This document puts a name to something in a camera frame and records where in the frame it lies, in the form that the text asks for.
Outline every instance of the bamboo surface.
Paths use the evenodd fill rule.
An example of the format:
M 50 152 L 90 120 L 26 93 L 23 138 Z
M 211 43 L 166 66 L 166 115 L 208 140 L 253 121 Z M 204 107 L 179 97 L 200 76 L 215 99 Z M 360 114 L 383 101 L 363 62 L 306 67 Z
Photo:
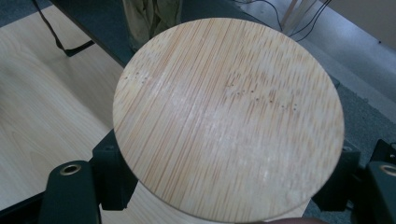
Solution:
M 85 36 L 55 7 L 44 14 L 67 49 Z M 33 14 L 0 28 L 0 210 L 45 190 L 50 171 L 89 160 L 111 130 L 122 68 L 94 45 L 67 58 Z M 304 205 L 286 214 L 300 217 Z M 124 211 L 103 223 L 212 223 L 162 202 L 140 183 Z
M 113 119 L 148 190 L 223 222 L 305 203 L 344 140 L 342 107 L 318 62 L 279 32 L 231 19 L 183 23 L 150 40 L 120 77 Z

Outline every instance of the wire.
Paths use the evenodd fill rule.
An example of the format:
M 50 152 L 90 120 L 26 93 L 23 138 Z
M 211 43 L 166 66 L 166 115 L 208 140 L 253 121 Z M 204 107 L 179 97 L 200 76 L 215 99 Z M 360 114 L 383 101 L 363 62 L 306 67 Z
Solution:
M 254 17 L 254 16 L 252 16 L 252 15 L 246 13 L 245 11 L 242 11 L 242 12 L 243 12 L 244 14 L 248 15 L 249 17 L 253 18 L 254 20 L 258 21 L 259 23 L 261 23 L 261 24 L 263 24 L 263 25 L 265 25 L 265 26 L 271 27 L 271 26 L 268 25 L 267 23 L 265 23 L 265 22 L 259 20 L 257 17 Z
M 266 0 L 251 0 L 250 2 L 242 2 L 242 1 L 238 1 L 238 0 L 230 0 L 230 1 L 233 1 L 233 2 L 236 2 L 236 3 L 240 3 L 240 4 L 250 4 L 250 3 L 254 3 L 254 2 L 264 2 L 264 3 L 268 4 L 268 5 L 270 5 L 275 11 L 277 25 L 279 26 L 280 31 L 282 31 L 282 26 L 280 25 L 280 20 L 279 20 L 279 14 L 277 13 L 276 7 L 272 3 L 270 3 L 270 2 L 268 2 Z M 244 12 L 244 13 L 259 21 L 259 19 L 257 19 L 256 17 L 254 17 L 254 16 L 252 16 L 252 15 L 246 13 L 246 12 Z
M 44 16 L 43 12 L 41 11 L 38 3 L 36 0 L 32 0 L 33 5 L 35 6 L 35 9 L 38 11 L 38 13 L 40 14 L 41 19 L 43 20 L 44 23 L 46 23 L 47 27 L 49 28 L 51 34 L 53 35 L 53 37 L 55 38 L 55 43 L 56 43 L 56 47 L 58 47 L 58 49 L 61 49 L 64 51 L 64 54 L 66 54 L 67 57 L 72 57 L 75 54 L 83 51 L 84 49 L 90 47 L 91 45 L 93 45 L 93 41 L 90 40 L 87 43 L 76 47 L 74 49 L 65 49 L 64 46 L 61 43 L 61 40 L 59 40 L 59 37 L 56 35 L 55 31 L 53 30 L 52 26 L 50 25 L 50 22 L 46 19 L 46 17 Z
M 320 11 L 318 10 L 318 11 L 319 11 L 319 14 L 318 14 L 317 17 L 315 18 L 314 24 L 312 24 L 312 27 L 311 27 L 311 29 L 309 30 L 309 32 L 308 32 L 303 38 L 301 38 L 301 39 L 299 39 L 299 40 L 296 40 L 296 42 L 299 42 L 299 41 L 304 40 L 307 36 L 309 36 L 309 35 L 311 34 L 311 32 L 314 30 L 315 24 L 317 23 L 317 20 L 318 20 L 320 14 L 323 12 L 323 10 L 326 8 L 326 6 L 329 5 L 329 3 L 330 3 L 331 1 L 332 1 L 332 0 L 326 1 L 326 3 L 324 4 L 324 7 L 322 7 L 322 8 L 320 9 Z
M 294 35 L 297 35 L 298 33 L 300 33 L 302 30 L 304 30 L 306 27 L 308 27 L 309 24 L 311 24 L 311 22 L 315 19 L 315 17 L 318 15 L 318 13 L 324 8 L 324 6 L 331 0 L 326 0 L 326 2 L 324 2 L 323 5 L 321 5 L 321 7 L 318 9 L 317 13 L 315 13 L 315 15 L 312 17 L 311 21 L 309 23 L 306 24 L 305 27 L 301 28 L 299 31 L 289 35 L 289 37 L 292 37 Z

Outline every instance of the wood grain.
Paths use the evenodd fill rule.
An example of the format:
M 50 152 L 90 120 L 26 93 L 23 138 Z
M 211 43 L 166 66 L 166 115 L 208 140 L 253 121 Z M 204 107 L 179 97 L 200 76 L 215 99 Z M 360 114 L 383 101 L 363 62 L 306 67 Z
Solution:
M 55 7 L 44 14 L 66 48 L 89 39 Z M 37 13 L 0 28 L 0 210 L 43 191 L 54 167 L 91 158 L 112 128 L 121 72 L 98 46 L 64 56 Z M 125 211 L 102 211 L 102 220 L 213 223 L 172 208 L 141 184 Z
M 302 47 L 249 21 L 184 23 L 120 77 L 116 136 L 143 185 L 196 217 L 249 222 L 306 202 L 344 140 L 331 80 Z

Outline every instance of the circular wooden board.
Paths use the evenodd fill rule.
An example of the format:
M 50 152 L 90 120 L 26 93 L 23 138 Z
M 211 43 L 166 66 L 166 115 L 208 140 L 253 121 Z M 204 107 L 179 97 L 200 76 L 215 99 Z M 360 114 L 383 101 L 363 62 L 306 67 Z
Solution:
M 326 72 L 249 21 L 183 23 L 139 50 L 113 105 L 120 150 L 153 194 L 204 219 L 248 222 L 306 202 L 341 153 Z

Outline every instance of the metal grommet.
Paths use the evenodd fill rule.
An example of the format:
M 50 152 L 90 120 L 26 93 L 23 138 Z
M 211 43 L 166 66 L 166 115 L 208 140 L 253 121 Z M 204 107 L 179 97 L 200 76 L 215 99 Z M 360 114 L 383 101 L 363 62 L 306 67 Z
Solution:
M 61 175 L 73 175 L 81 170 L 81 165 L 78 164 L 70 164 L 62 168 L 60 174 Z
M 382 165 L 380 168 L 383 172 L 385 172 L 385 174 L 396 176 L 396 167 L 391 165 Z

